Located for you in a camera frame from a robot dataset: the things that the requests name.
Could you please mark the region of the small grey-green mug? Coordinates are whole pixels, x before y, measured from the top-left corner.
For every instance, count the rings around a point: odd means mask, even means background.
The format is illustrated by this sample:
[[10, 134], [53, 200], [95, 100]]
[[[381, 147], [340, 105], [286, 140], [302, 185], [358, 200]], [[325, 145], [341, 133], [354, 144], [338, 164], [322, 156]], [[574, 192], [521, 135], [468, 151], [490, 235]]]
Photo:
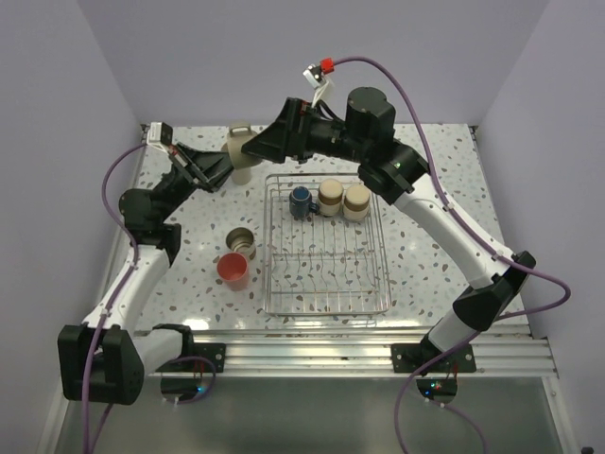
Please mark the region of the small grey-green mug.
[[242, 152], [243, 146], [256, 135], [257, 132], [254, 131], [251, 124], [247, 122], [232, 123], [228, 127], [226, 141], [222, 150], [228, 153], [235, 170], [258, 166], [262, 162], [261, 158], [250, 156]]

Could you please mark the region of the dark blue mug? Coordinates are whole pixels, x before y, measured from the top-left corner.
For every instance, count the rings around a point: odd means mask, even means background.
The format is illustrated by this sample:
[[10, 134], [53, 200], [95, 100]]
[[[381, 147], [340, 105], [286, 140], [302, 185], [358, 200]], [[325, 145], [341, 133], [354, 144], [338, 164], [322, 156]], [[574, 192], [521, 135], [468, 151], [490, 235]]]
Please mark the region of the dark blue mug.
[[313, 201], [313, 196], [306, 186], [297, 186], [289, 193], [288, 209], [290, 215], [298, 220], [316, 215], [320, 211], [319, 206]]

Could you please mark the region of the cream brown-banded cup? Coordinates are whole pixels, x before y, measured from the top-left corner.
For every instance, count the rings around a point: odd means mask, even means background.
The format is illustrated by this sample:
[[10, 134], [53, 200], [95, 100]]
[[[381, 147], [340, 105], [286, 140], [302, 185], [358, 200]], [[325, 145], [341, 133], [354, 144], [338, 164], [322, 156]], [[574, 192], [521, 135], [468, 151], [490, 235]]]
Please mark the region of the cream brown-banded cup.
[[360, 221], [370, 211], [371, 192], [364, 184], [348, 187], [342, 203], [343, 216], [350, 221]]
[[324, 180], [318, 190], [318, 206], [320, 214], [326, 217], [336, 215], [342, 204], [344, 188], [335, 179]]

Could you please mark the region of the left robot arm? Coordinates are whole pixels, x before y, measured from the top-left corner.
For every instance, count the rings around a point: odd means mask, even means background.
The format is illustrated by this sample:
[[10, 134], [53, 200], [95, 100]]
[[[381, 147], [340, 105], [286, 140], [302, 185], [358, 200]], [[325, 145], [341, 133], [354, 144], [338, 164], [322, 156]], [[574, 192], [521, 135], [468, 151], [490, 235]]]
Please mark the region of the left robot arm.
[[136, 324], [152, 290], [174, 264], [182, 227], [170, 218], [200, 190], [217, 192], [233, 172], [225, 151], [171, 146], [169, 170], [151, 188], [126, 190], [110, 213], [131, 251], [103, 299], [79, 324], [58, 335], [62, 393], [70, 401], [131, 405], [144, 379], [166, 364], [190, 369], [197, 358], [189, 326], [160, 323], [137, 338]]

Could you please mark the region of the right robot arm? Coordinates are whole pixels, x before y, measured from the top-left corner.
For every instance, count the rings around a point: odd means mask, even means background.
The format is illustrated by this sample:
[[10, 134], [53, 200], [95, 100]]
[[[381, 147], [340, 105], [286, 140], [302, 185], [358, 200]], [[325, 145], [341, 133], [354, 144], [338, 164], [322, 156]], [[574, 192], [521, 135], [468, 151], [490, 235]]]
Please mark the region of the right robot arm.
[[528, 252], [514, 253], [488, 235], [452, 200], [443, 201], [425, 158], [394, 136], [395, 108], [371, 87], [353, 89], [343, 119], [328, 120], [299, 98], [288, 98], [276, 120], [247, 142], [245, 155], [281, 164], [314, 154], [358, 165], [372, 193], [414, 220], [455, 261], [468, 287], [413, 351], [417, 364], [442, 371], [455, 350], [488, 330], [535, 268]]

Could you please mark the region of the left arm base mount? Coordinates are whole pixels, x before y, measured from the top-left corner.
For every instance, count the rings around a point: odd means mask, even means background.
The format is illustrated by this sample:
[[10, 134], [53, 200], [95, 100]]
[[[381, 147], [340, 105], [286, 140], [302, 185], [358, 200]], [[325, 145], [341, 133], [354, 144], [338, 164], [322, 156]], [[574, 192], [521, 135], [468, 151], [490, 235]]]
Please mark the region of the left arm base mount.
[[187, 372], [210, 374], [215, 371], [222, 374], [227, 357], [227, 345], [221, 342], [196, 343], [192, 353], [165, 363], [158, 369], [160, 373]]

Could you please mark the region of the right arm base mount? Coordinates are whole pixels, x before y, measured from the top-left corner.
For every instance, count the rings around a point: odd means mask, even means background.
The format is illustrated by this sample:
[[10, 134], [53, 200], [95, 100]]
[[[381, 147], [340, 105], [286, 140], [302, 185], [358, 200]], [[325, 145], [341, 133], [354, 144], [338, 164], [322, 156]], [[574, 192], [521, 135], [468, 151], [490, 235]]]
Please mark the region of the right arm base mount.
[[429, 362], [429, 366], [420, 372], [426, 374], [475, 373], [477, 366], [475, 354], [470, 344], [445, 355], [426, 342], [394, 343], [390, 346], [390, 358], [393, 372], [409, 374]]

